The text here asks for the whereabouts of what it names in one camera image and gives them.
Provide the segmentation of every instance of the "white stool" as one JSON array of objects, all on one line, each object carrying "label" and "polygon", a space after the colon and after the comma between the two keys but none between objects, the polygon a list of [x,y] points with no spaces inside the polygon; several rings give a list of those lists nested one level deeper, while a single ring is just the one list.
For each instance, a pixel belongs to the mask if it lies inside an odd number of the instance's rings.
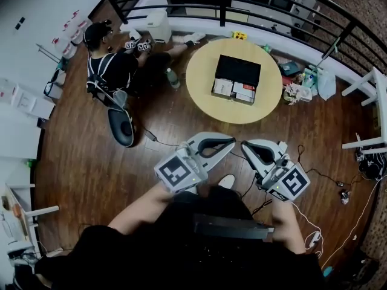
[{"label": "white stool", "polygon": [[[378,69],[374,67],[370,73],[362,77],[358,82],[351,85],[346,90],[342,91],[341,95],[345,96],[353,92],[355,89],[359,89],[364,83],[368,81],[375,82],[376,94],[375,96],[372,96],[367,100],[363,101],[362,106],[368,105],[372,102],[379,103],[379,115],[380,115],[380,121],[382,125],[382,129],[381,129],[382,134],[378,138],[372,138],[369,140],[343,144],[342,145],[343,149],[387,143],[387,78],[382,73],[380,73]],[[387,148],[363,150],[364,154],[386,153],[386,152],[387,152]]]}]

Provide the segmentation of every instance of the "shoe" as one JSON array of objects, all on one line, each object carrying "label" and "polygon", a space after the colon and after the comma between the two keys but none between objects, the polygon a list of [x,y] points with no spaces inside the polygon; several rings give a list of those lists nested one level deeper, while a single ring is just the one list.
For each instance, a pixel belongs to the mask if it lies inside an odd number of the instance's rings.
[{"label": "shoe", "polygon": [[184,43],[187,43],[188,41],[192,41],[193,43],[197,43],[202,38],[204,38],[206,35],[202,32],[195,32],[193,34],[189,34],[184,37]]},{"label": "shoe", "polygon": [[196,186],[195,186],[195,187],[192,187],[192,188],[190,188],[190,189],[187,189],[186,191],[191,192],[191,193],[193,193],[193,194],[195,194],[195,195],[198,194],[198,190],[197,190]]},{"label": "shoe", "polygon": [[226,189],[231,189],[235,182],[235,176],[232,174],[226,175],[222,180],[218,183],[219,186],[222,186]]}]

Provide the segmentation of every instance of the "plastic bag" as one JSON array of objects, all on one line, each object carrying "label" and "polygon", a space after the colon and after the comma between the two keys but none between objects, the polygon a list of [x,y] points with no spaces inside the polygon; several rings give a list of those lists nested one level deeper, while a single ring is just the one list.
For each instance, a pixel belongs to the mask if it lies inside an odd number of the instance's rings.
[{"label": "plastic bag", "polygon": [[319,95],[327,101],[336,93],[336,76],[326,70],[320,70],[317,75]]}]

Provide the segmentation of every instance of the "dark wood floor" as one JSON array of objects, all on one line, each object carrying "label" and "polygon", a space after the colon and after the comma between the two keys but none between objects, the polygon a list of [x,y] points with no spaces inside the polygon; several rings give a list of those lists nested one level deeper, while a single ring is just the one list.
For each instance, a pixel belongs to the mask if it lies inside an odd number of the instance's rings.
[{"label": "dark wood floor", "polygon": [[[111,7],[105,4],[96,20],[111,18],[117,28],[120,22]],[[127,36],[115,37],[116,45]],[[176,62],[174,69],[184,73],[191,53]],[[59,205],[57,213],[39,218],[39,235],[43,244],[52,250],[59,246],[71,248],[79,238],[84,224],[108,224],[128,204],[157,182],[153,166],[173,147],[149,141],[140,134],[138,145],[124,148],[117,144],[108,127],[106,108],[93,102],[86,93],[86,49],[81,46],[71,61],[62,98],[51,119],[45,125],[42,159],[37,166],[35,198],[37,208]],[[178,91],[167,83],[149,92],[147,97],[131,100],[141,122],[160,141],[178,144],[201,131],[222,132],[238,140],[263,138],[286,141],[290,156],[296,160],[299,144],[305,146],[302,164],[305,169],[315,167],[334,179],[351,182],[357,174],[353,150],[342,150],[341,144],[354,141],[355,132],[363,138],[372,131],[371,108],[360,105],[364,96],[353,93],[342,97],[345,84],[338,82],[337,93],[328,101],[315,97],[312,102],[294,106],[281,100],[265,119],[247,125],[222,123],[198,109],[186,89],[184,80]],[[235,153],[241,154],[238,147]],[[210,183],[225,174],[236,176],[235,189],[243,193],[253,179],[253,171],[241,158],[229,154],[210,173]],[[310,221],[321,227],[324,236],[323,264],[342,244],[355,225],[373,187],[362,181],[352,186],[348,205],[342,205],[335,184],[310,173],[311,185],[296,203]],[[253,188],[245,197],[251,211],[260,206],[264,193]],[[270,223],[270,207],[255,216]],[[358,229],[362,233],[369,210]],[[297,213],[302,233],[306,237],[314,231]],[[345,249],[330,261],[336,264],[357,245],[350,240]]]}]

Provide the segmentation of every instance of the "round table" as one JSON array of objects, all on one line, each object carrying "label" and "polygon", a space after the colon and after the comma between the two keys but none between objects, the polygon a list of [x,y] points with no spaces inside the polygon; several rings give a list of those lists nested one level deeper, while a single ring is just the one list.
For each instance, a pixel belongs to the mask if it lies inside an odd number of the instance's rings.
[{"label": "round table", "polygon": [[[211,94],[221,54],[261,65],[253,105]],[[207,115],[226,123],[246,124],[264,118],[274,110],[282,94],[281,73],[273,58],[261,47],[238,39],[216,40],[201,47],[188,63],[186,82],[196,105]]]}]

